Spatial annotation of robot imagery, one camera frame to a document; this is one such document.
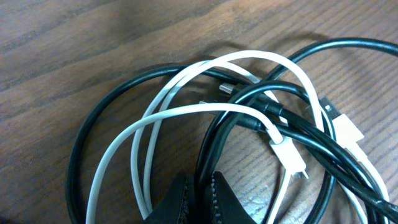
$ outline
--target white usb connector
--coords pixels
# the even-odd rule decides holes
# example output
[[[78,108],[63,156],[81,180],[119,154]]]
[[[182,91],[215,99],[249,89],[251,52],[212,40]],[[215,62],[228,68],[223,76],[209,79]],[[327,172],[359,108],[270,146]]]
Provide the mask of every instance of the white usb connector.
[[[364,138],[364,135],[347,117],[347,115],[342,114],[333,119],[332,122],[335,127],[337,143],[341,147],[347,149],[347,151],[353,155],[358,162],[367,160],[367,155],[357,144],[359,140]]]
[[[281,143],[276,144],[271,140],[269,144],[286,171],[294,177],[299,175],[308,179],[308,174],[305,171],[305,162],[291,138],[284,136],[284,140]]]

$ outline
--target wooden table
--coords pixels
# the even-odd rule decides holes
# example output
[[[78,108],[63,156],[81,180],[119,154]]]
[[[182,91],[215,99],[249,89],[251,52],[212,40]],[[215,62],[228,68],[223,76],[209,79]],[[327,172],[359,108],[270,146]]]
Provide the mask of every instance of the wooden table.
[[[330,37],[397,42],[397,1],[3,0],[0,2],[0,215],[17,223],[69,223],[65,171],[79,125],[113,87],[158,64],[194,62],[241,49],[290,55]],[[260,77],[275,64],[242,60]],[[365,135],[359,145],[398,203],[398,60],[370,50],[327,50],[300,62],[326,95]],[[295,80],[291,73],[284,80]],[[137,121],[167,78],[117,99],[99,118],[85,147],[81,179],[91,181],[109,143]],[[172,106],[209,100],[220,83],[197,78]],[[278,96],[297,112],[295,97]],[[157,204],[176,173],[194,171],[212,115],[164,121],[152,169]],[[218,170],[255,221],[267,212],[281,168],[265,137],[235,128]],[[142,141],[145,149],[147,131]],[[131,187],[128,140],[111,161],[98,202],[98,223],[140,223]],[[310,180],[293,180],[278,213],[301,223],[312,207],[322,167],[305,150]],[[145,152],[140,154],[141,170]],[[339,186],[323,223],[357,223]]]

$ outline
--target white cable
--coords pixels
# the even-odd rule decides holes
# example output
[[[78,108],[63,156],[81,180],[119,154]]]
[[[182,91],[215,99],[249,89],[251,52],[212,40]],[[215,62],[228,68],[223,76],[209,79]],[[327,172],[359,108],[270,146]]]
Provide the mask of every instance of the white cable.
[[[290,172],[288,172],[287,170],[285,170],[284,177],[282,179],[282,183],[280,183],[278,194],[276,195],[274,204],[272,205],[272,208],[269,212],[269,216],[267,218],[266,224],[272,224],[275,221],[275,218],[276,218],[276,215],[280,208],[280,205],[282,203],[282,200],[285,197],[287,187],[289,186],[290,175],[292,175],[292,174]]]
[[[376,170],[376,168],[373,166],[373,164],[371,163],[371,161],[368,158],[363,159],[361,161],[361,163],[364,166],[364,168],[369,172],[373,181],[375,181],[375,183],[379,186],[383,199],[386,200],[387,202],[389,202],[390,197],[388,196],[388,190],[387,190],[386,184],[384,183],[383,179],[381,178],[379,172]],[[384,217],[384,220],[386,223],[388,223],[387,217]]]
[[[327,113],[326,111],[321,107],[322,110],[322,114],[324,115],[325,118],[327,118]],[[326,123],[328,125],[328,129],[329,132],[332,133],[333,129],[331,128],[331,123],[329,121],[329,119],[326,119]],[[358,201],[358,199],[356,198],[355,194],[352,193],[348,188],[346,188],[342,183],[338,182],[341,186],[341,188],[343,189],[344,193],[347,195],[348,199],[350,200],[350,202],[353,204],[356,213],[359,217],[359,220],[361,220],[362,224],[368,224],[368,217],[365,214],[365,211],[363,210],[360,202]]]
[[[340,183],[341,188],[343,189],[344,193],[347,195],[348,199],[350,200],[350,202],[353,204],[356,213],[358,214],[359,219],[361,220],[362,224],[368,224],[368,218],[365,214],[365,211],[363,210],[360,202],[358,201],[358,199],[356,198],[355,194],[352,193],[350,190],[348,190],[348,188],[346,188],[342,183]]]
[[[285,66],[294,75],[296,75],[296,77],[300,80],[303,87],[305,88],[305,91],[308,94],[311,109],[313,112],[313,118],[315,121],[315,126],[319,130],[323,131],[321,106],[319,104],[319,99],[318,99],[317,93],[315,91],[315,88],[313,87],[313,85],[311,83],[311,80],[298,65],[296,65],[289,59],[287,59],[279,54],[272,53],[272,52],[263,52],[263,51],[259,51],[259,50],[243,50],[240,52],[230,53],[230,54],[218,57],[216,59],[213,59],[212,61],[204,63],[204,64],[200,65],[196,70],[190,72],[186,77],[184,77],[181,81],[179,81],[173,87],[173,89],[171,89],[169,95],[171,95],[171,96],[175,95],[176,92],[181,87],[183,87],[187,82],[189,82],[192,78],[201,74],[201,72],[208,70],[209,68],[217,66],[218,63],[229,62],[229,61],[237,60],[237,59],[241,59],[241,58],[262,58],[262,59],[271,60],[273,62],[276,62],[276,63],[279,63],[279,64]]]
[[[209,62],[209,61],[198,62],[198,63],[195,63],[195,64],[187,67],[186,69],[182,70],[179,74],[177,74],[176,77],[174,77],[166,85],[168,86],[170,84],[170,86],[171,86],[176,81],[179,82],[183,78],[183,76],[181,74],[184,74],[184,76],[186,76],[186,75],[189,74],[190,71],[194,70],[195,68],[198,68],[200,65],[203,65],[204,63],[207,63],[207,62]],[[242,75],[243,77],[247,78],[249,81],[251,81],[253,83],[257,83],[257,82],[260,81],[260,79],[255,77],[249,71],[247,71],[247,70],[245,70],[245,69],[243,69],[243,68],[241,68],[241,67],[239,67],[239,66],[237,66],[235,64],[232,64],[232,63],[229,63],[229,62],[218,62],[215,66],[216,67],[223,67],[223,68],[230,69],[230,70]],[[167,95],[168,98],[166,98],[166,100],[163,102],[163,104],[162,104],[162,106],[161,106],[159,111],[163,111],[163,110],[167,109],[168,105],[170,104],[170,101],[172,100],[174,95],[179,91],[179,89],[177,89],[173,95],[171,95],[171,94]],[[274,94],[272,94],[271,91],[265,91],[264,93],[267,96],[269,96],[271,99],[273,99],[276,102],[278,102],[277,98],[275,97]],[[143,118],[148,116],[149,114],[151,114],[153,112],[154,108],[160,103],[160,101],[161,101],[161,98],[157,96],[153,100],[151,105],[148,107],[146,112],[144,113]],[[280,120],[283,123],[287,123],[287,120],[284,119],[284,118],[280,118]],[[152,212],[152,202],[151,202],[151,199],[150,199],[150,170],[151,170],[151,167],[152,167],[152,160],[153,160],[156,140],[157,140],[157,136],[159,134],[159,130],[160,130],[161,124],[162,124],[162,122],[158,121],[158,122],[155,123],[154,127],[152,128],[152,134],[151,134],[151,138],[150,138],[150,141],[149,141],[149,146],[148,146],[148,151],[147,151],[147,156],[146,156],[146,162],[145,162],[145,168],[144,168],[144,185],[143,185],[143,188],[144,188],[144,200],[146,202],[147,211],[149,213]],[[138,145],[139,145],[139,140],[138,139],[141,138],[141,136],[142,136],[142,131],[137,131],[136,135],[134,136],[132,149],[135,148],[135,147],[138,147]]]
[[[260,111],[257,111],[253,108],[242,106],[242,105],[234,105],[229,103],[208,103],[208,104],[199,104],[199,105],[190,105],[190,106],[182,106],[179,108],[174,108],[166,111],[161,111],[156,114],[152,114],[146,118],[142,118],[141,120],[135,122],[134,124],[130,125],[124,131],[122,131],[116,139],[110,144],[107,148],[104,156],[101,158],[99,162],[98,168],[95,172],[93,183],[91,185],[90,196],[88,198],[88,206],[87,206],[87,213],[86,213],[86,223],[94,223],[95,222],[95,213],[96,213],[96,204],[98,201],[98,194],[100,192],[101,183],[105,174],[105,170],[113,157],[114,153],[118,149],[118,147],[126,140],[130,135],[132,135],[135,131],[141,129],[142,127],[151,124],[155,121],[160,119],[165,119],[181,114],[187,113],[196,113],[196,112],[204,112],[204,111],[234,111],[238,113],[245,113],[256,117],[259,119],[267,129],[268,135],[274,142],[281,142],[283,140],[282,135],[278,131],[278,129],[272,124],[272,122],[262,114]],[[144,197],[141,192],[141,186],[139,184],[139,175],[138,175],[138,149],[131,152],[131,168],[133,173],[131,174],[131,178],[133,180],[137,180],[133,182],[133,187],[135,189],[135,195],[137,198],[138,206],[141,211],[141,215],[143,219],[148,216],[148,212],[145,213],[146,205],[144,202]]]
[[[167,92],[169,92],[169,90],[175,84],[177,84],[177,82],[179,82],[184,76],[189,74],[192,70],[196,69],[200,65],[207,63],[207,62],[208,61],[194,63],[193,65],[190,65],[189,67],[185,68],[180,73],[178,73],[176,76],[174,76],[166,84],[166,86],[164,86],[163,89],[161,89],[161,91],[158,93],[158,95],[154,98],[154,100],[148,106],[148,108],[146,109],[146,111],[142,117],[145,118],[146,116],[149,116],[150,114],[152,114],[153,111],[156,109],[156,107],[159,105],[159,103],[162,101],[164,96],[167,94]],[[242,75],[243,77],[247,78],[248,80],[258,80],[258,78],[255,77],[253,74],[251,74],[247,70],[245,70],[233,63],[220,62],[219,64],[217,64],[217,67],[223,67],[223,68],[232,70],[232,71]],[[275,98],[275,96],[272,93],[268,93],[268,94]],[[167,106],[163,106],[160,111],[167,109]],[[157,135],[159,133],[160,125],[161,125],[161,122],[155,123],[155,125],[152,129],[152,135],[151,135],[151,139],[149,142],[149,147],[148,147],[148,152],[147,152],[146,162],[145,162],[145,169],[144,169],[144,186],[143,186],[144,187],[144,196],[145,196],[144,199],[146,202],[146,208],[147,208],[148,213],[152,212],[152,203],[151,203],[151,199],[150,199],[150,169],[151,169],[152,158],[154,155],[155,144],[156,144]],[[144,131],[144,128],[138,130],[136,132],[136,134],[134,135],[134,139],[133,139],[132,146],[131,146],[132,151],[136,150],[139,147],[139,143],[140,143],[143,131]]]
[[[227,55],[221,56],[221,57],[216,58],[211,61],[207,61],[204,63],[203,62],[196,63],[196,64],[194,64],[195,66],[197,66],[196,68],[188,67],[188,68],[182,70],[179,74],[177,74],[175,79],[180,78],[182,76],[181,74],[184,74],[184,77],[181,78],[181,80],[171,89],[169,94],[166,96],[164,102],[162,103],[162,106],[160,107],[160,111],[167,109],[172,98],[177,94],[179,89],[181,89],[187,82],[189,82],[195,76],[199,75],[201,72],[204,72],[205,70],[208,70],[209,68],[212,68],[215,66],[220,66],[220,64],[226,63],[230,60],[236,60],[236,59],[248,58],[248,57],[268,59],[268,60],[280,63],[283,66],[287,67],[289,70],[291,70],[293,72],[293,74],[295,74],[297,76],[297,78],[302,82],[304,88],[306,89],[306,91],[309,95],[309,98],[310,98],[315,124],[318,129],[323,131],[322,115],[320,112],[321,106],[319,104],[316,91],[315,91],[309,77],[304,73],[304,71],[299,66],[297,66],[296,64],[291,62],[289,59],[287,59],[281,55],[272,53],[272,52],[261,52],[261,51],[257,51],[257,50],[244,50],[241,52],[227,54]],[[251,75],[249,72],[245,73],[244,71],[245,70],[238,72],[238,73],[246,74],[245,77],[252,82],[259,82],[259,79],[257,77],[255,77],[254,75]],[[266,91],[265,93],[270,98],[277,101],[276,97],[270,91]],[[284,123],[287,122],[286,119],[284,119],[284,118],[282,118],[281,121]],[[161,125],[161,121],[158,121],[155,123],[155,125],[152,129],[152,134],[150,137],[150,142],[149,142],[149,147],[148,147],[148,152],[147,152],[147,157],[146,157],[146,164],[145,164],[145,169],[144,169],[144,196],[145,196],[145,201],[146,201],[146,205],[147,205],[147,210],[149,213],[152,211],[152,204],[151,204],[151,200],[150,200],[150,168],[151,168],[151,164],[152,164],[154,148],[155,148],[155,144],[156,144],[157,135],[159,133],[160,125]],[[139,145],[138,144],[139,141],[135,144],[135,142],[137,140],[136,136],[139,136],[141,138],[142,133],[137,132],[136,135],[134,136],[132,149],[135,147],[138,147],[138,145]]]

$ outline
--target metal connector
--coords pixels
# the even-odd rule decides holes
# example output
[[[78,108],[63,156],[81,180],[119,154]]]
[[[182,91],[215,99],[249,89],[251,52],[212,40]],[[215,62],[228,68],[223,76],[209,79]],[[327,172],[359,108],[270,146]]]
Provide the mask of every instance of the metal connector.
[[[341,115],[338,109],[333,105],[333,103],[327,98],[323,97],[320,100],[321,104],[325,107],[331,119],[335,119]]]
[[[227,94],[231,94],[232,91],[234,90],[234,85],[230,84],[230,83],[223,83],[220,85],[220,87],[218,87],[221,91],[227,93]]]
[[[292,174],[292,176],[294,178],[298,178],[298,179],[309,179],[310,178],[306,171],[294,173],[294,174]]]

